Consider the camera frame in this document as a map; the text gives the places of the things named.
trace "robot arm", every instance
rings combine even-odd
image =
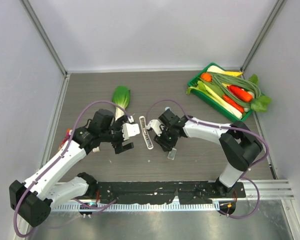
[[[102,142],[111,143],[116,154],[134,147],[133,143],[123,145],[123,142],[140,133],[138,124],[130,124],[127,116],[114,121],[114,114],[105,109],[99,109],[89,124],[74,130],[69,147],[65,146],[38,172],[27,178],[23,183],[15,180],[9,187],[10,204],[16,209],[22,194],[36,181],[38,175],[45,171],[61,156],[61,159],[42,176],[30,189],[23,200],[18,214],[32,227],[40,225],[50,214],[51,209],[78,196],[92,197],[98,190],[97,181],[87,173],[78,174],[73,180],[62,185],[55,184],[77,162],[82,160],[93,149],[98,148]]]
[[[234,184],[248,170],[262,150],[261,143],[254,136],[221,128],[225,126],[249,130],[241,121],[233,124],[218,124],[192,117],[196,122],[221,126],[220,128],[209,127],[189,121],[185,116],[179,118],[170,109],[167,109],[158,119],[151,120],[147,128],[154,130],[156,134],[154,141],[165,152],[176,151],[174,147],[180,137],[199,138],[221,145],[228,160],[224,171],[216,180],[218,191],[221,194],[229,193],[232,190]]]

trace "wooden tabletop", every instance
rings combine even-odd
[[[111,100],[118,85],[131,89],[130,104],[126,109],[137,123],[145,116],[149,106],[162,99],[174,99],[182,104],[187,114],[198,119],[229,123],[229,120],[194,94],[186,95],[187,83],[196,71],[157,72],[112,72],[80,73],[70,76],[51,155],[62,142],[67,129],[71,129],[85,106],[97,100]],[[161,102],[150,113],[150,119],[158,119],[165,107],[182,117],[179,107],[173,102]],[[100,109],[115,111],[109,104],[91,107],[84,114],[80,126]],[[254,117],[245,121],[251,131],[257,133]],[[215,180],[224,170],[227,159],[220,145],[197,138],[180,138],[176,144],[176,157],[167,158],[168,153],[153,141],[154,148],[148,150],[142,134],[131,138],[134,149],[115,154],[110,143],[102,143],[100,152],[91,152],[72,167],[61,182],[67,182],[78,173],[86,172],[98,181],[191,181]],[[267,161],[254,166],[247,175],[254,180],[272,179]]]

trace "orange carrot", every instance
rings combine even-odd
[[[240,106],[238,103],[236,103],[235,101],[233,101],[230,97],[228,97],[227,95],[223,95],[222,96],[223,99],[230,104],[232,107],[234,107],[235,109],[237,109],[240,113],[244,113],[244,108],[242,106]]]
[[[212,82],[212,76],[209,73],[202,73],[200,78],[205,80],[206,82]]]
[[[242,90],[238,86],[231,85],[231,86],[228,86],[228,89],[238,99],[240,99],[240,100],[242,100],[242,101],[244,101],[246,103],[249,103],[253,99],[253,97],[252,97],[252,95],[250,93],[247,93],[245,90]]]

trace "green plastic basket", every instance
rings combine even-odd
[[[220,67],[219,65],[215,64],[215,63],[210,63],[208,66],[206,66],[197,76],[195,76],[192,80],[190,80],[188,82],[188,86],[189,87],[195,87],[197,85],[198,82],[198,77],[200,77],[200,75],[202,73],[205,73],[209,67],[211,66],[217,66],[218,68],[223,69],[222,67]],[[234,116],[231,112],[227,111],[226,109],[224,109],[223,106],[220,106],[217,102],[215,102],[214,100],[212,100],[210,97],[208,97],[207,95],[205,95],[203,92],[197,91],[195,89],[191,90],[191,92],[196,95],[197,97],[199,97],[200,99],[202,99],[203,101],[205,101],[207,104],[209,104],[211,107],[213,107],[215,110],[217,110],[219,113],[221,113],[223,116],[225,116],[227,119],[229,119],[232,122],[235,121],[245,121],[247,119],[247,117],[249,117],[249,115],[253,112],[253,110],[250,110],[246,113],[246,115],[239,119],[236,116]]]

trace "white wall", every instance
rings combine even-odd
[[[9,185],[39,167],[62,75],[18,0],[0,0],[0,240],[11,240]]]
[[[300,0],[287,1],[246,71],[273,102],[260,114],[276,172],[300,208]]]
[[[275,0],[30,0],[69,71],[241,67]]]

